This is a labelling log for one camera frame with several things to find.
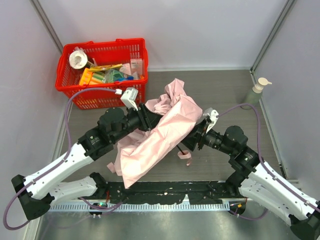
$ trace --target yellow object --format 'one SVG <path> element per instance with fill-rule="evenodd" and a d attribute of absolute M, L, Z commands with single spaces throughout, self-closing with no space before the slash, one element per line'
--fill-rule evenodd
<path fill-rule="evenodd" d="M 90 67 L 89 71 L 95 73 L 95 72 L 105 71 L 108 69 L 117 69 L 121 67 L 122 67 L 122 63 L 116 64 L 116 65 L 93 66 L 93 67 Z"/>
<path fill-rule="evenodd" d="M 89 68 L 85 68 L 80 79 L 79 85 L 95 85 L 95 84 L 103 84 L 103 82 L 95 77 L 93 77 L 93 72 L 89 71 Z"/>

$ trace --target robotic arm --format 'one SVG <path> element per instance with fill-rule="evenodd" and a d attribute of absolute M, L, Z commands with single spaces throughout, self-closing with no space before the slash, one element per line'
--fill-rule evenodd
<path fill-rule="evenodd" d="M 97 126 L 87 131 L 73 145 L 67 159 L 64 159 L 64 154 L 34 174 L 26 177 L 17 175 L 11 180 L 16 192 L 33 182 L 18 196 L 28 220 L 42 216 L 58 203 L 82 196 L 98 199 L 107 191 L 111 203 L 125 201 L 127 204 L 179 204 L 185 195 L 188 195 L 190 204 L 216 203 L 218 199 L 226 197 L 247 197 L 283 219 L 300 239 L 316 239 L 320 235 L 319 202 L 291 185 L 267 162 L 261 163 L 259 155 L 247 146 L 248 138 L 239 126 L 228 127 L 224 135 L 215 132 L 212 127 L 218 119 L 218 113 L 213 109 L 204 112 L 204 120 L 181 142 L 191 151 L 194 151 L 196 146 L 201 150 L 206 145 L 228 154 L 229 163 L 235 172 L 225 183 L 136 182 L 129 189 L 125 189 L 123 183 L 106 182 L 95 172 L 78 181 L 61 182 L 78 169 L 113 150 L 113 145 L 117 141 L 134 130 L 150 131 L 157 126 L 162 116 L 149 111 L 144 104 L 136 106 L 133 102 L 135 91 L 134 88 L 127 89 L 121 97 L 128 107 L 127 115 L 120 108 L 109 108 L 99 118 Z M 57 164 L 60 164 L 57 168 L 40 180 L 34 181 L 36 177 Z M 266 171 L 266 168 L 273 173 L 273 176 Z M 170 194 L 163 194 L 169 188 Z M 294 196 L 292 191 L 306 202 Z"/>

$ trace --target folded cloth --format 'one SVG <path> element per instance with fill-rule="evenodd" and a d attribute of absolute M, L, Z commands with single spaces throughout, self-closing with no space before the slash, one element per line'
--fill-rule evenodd
<path fill-rule="evenodd" d="M 135 130 L 117 143 L 118 154 L 111 171 L 122 176 L 124 187 L 144 176 L 154 165 L 183 140 L 202 115 L 202 109 L 186 95 L 184 82 L 174 79 L 165 86 L 165 94 L 152 99 L 145 106 L 163 117 L 148 132 Z"/>

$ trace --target item in basket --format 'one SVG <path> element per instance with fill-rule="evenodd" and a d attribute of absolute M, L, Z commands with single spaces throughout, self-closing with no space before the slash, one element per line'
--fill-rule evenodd
<path fill-rule="evenodd" d="M 137 73 L 137 79 L 143 74 L 143 60 L 141 58 L 133 58 L 130 60 L 131 64 L 131 75 Z"/>
<path fill-rule="evenodd" d="M 79 47 L 75 47 L 74 51 L 69 56 L 69 64 L 73 69 L 82 69 L 85 66 L 94 66 L 95 64 L 92 62 L 95 62 L 95 60 L 88 59 L 84 50 Z"/>
<path fill-rule="evenodd" d="M 134 77 L 115 69 L 110 69 L 106 72 L 104 79 L 102 80 L 104 84 L 111 84 L 118 80 L 123 81 L 123 79 L 133 80 Z"/>
<path fill-rule="evenodd" d="M 94 67 L 90 67 L 89 71 L 95 73 L 95 72 L 106 71 L 109 69 L 118 69 L 121 67 L 122 67 L 122 64 L 94 66 Z"/>
<path fill-rule="evenodd" d="M 79 81 L 79 85 L 95 85 L 95 84 L 103 84 L 103 79 L 105 75 L 103 73 L 91 72 L 89 68 L 85 68 L 82 74 L 82 77 Z"/>
<path fill-rule="evenodd" d="M 120 67 L 119 72 L 131 75 L 131 65 L 130 65 L 130 63 L 122 64 L 122 67 Z"/>

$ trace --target white pump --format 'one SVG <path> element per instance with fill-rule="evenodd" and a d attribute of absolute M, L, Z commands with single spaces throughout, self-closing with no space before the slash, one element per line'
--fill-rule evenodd
<path fill-rule="evenodd" d="M 267 86 L 268 84 L 272 84 L 272 82 L 269 82 L 266 78 L 264 77 L 260 77 L 258 79 L 258 82 L 253 86 L 252 90 L 259 94 L 262 92 L 262 90 L 264 89 L 265 86 Z"/>

